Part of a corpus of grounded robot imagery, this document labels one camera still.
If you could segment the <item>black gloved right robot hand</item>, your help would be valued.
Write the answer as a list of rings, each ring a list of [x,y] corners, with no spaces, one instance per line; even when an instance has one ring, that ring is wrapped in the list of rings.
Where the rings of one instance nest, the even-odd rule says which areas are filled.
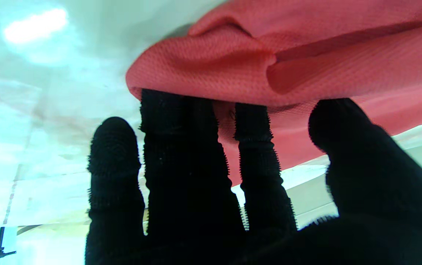
[[[422,265],[422,168],[353,100],[320,100],[310,113],[338,216],[300,230],[267,108],[235,107],[249,230],[212,102],[144,89],[147,231],[137,138],[126,120],[110,117],[90,147],[86,265]]]

